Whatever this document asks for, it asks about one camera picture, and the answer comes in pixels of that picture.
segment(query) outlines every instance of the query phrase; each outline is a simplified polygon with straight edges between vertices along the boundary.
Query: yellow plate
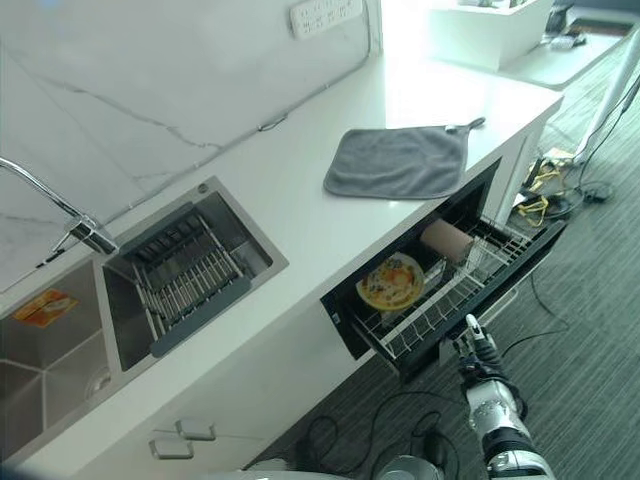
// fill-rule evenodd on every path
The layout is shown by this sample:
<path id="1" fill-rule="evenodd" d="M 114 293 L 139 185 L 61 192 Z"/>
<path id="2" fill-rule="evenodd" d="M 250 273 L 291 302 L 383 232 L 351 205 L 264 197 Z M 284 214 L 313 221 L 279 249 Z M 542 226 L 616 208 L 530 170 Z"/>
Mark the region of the yellow plate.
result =
<path id="1" fill-rule="evenodd" d="M 400 297 L 390 299 L 393 290 L 404 282 L 406 288 L 399 292 Z M 424 272 L 418 262 L 409 255 L 396 252 L 382 262 L 378 268 L 369 273 L 356 284 L 360 298 L 377 310 L 404 310 L 411 306 L 422 295 L 424 289 Z"/>

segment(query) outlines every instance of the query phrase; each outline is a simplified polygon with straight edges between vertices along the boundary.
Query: marble backsplash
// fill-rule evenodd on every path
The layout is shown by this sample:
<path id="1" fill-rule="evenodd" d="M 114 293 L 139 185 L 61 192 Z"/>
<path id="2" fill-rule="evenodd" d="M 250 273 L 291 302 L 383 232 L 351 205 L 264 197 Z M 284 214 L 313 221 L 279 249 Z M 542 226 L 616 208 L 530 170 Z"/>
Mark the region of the marble backsplash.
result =
<path id="1" fill-rule="evenodd" d="M 296 41 L 296 3 L 3 0 L 0 154 L 108 221 L 366 58 L 369 15 Z M 0 170 L 0 292 L 66 221 Z"/>

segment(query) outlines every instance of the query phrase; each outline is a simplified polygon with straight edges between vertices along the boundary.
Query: metal wire rack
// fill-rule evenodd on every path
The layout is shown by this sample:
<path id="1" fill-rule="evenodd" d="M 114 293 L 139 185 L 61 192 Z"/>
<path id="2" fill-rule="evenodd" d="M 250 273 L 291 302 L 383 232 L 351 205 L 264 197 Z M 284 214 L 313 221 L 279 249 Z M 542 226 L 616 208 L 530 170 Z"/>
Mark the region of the metal wire rack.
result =
<path id="1" fill-rule="evenodd" d="M 154 340 L 243 272 L 197 211 L 135 253 L 135 286 Z"/>
<path id="2" fill-rule="evenodd" d="M 441 323 L 460 311 L 470 298 L 525 253 L 532 243 L 531 239 L 506 227 L 500 227 L 502 234 L 493 222 L 486 219 L 465 230 L 473 237 L 474 243 L 464 264 L 446 262 L 450 275 L 443 276 L 435 288 L 433 285 L 426 287 L 422 297 L 411 307 L 391 315 L 375 311 L 369 316 L 362 316 L 352 310 L 361 329 L 384 347 L 394 360 L 433 335 Z M 440 263 L 432 267 L 426 272 L 427 280 L 433 279 L 433 272 L 441 269 Z"/>

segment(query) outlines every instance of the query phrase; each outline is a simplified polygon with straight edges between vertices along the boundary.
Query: gray cloth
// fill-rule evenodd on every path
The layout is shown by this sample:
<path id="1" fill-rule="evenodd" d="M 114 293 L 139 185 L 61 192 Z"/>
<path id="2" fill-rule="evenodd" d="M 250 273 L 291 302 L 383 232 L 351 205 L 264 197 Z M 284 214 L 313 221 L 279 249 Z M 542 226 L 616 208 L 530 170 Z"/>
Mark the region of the gray cloth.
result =
<path id="1" fill-rule="evenodd" d="M 467 163 L 464 126 L 350 130 L 340 141 L 324 188 L 335 195 L 426 200 L 451 195 Z"/>

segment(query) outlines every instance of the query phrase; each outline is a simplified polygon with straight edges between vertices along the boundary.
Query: electrical socket strip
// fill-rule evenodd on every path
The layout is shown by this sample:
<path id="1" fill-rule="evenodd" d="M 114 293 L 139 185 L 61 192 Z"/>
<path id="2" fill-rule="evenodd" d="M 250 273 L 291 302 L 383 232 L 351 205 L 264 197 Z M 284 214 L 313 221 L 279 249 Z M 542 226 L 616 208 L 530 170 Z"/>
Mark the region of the electrical socket strip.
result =
<path id="1" fill-rule="evenodd" d="M 363 0 L 309 0 L 292 7 L 291 25 L 296 38 L 304 40 L 362 15 Z"/>

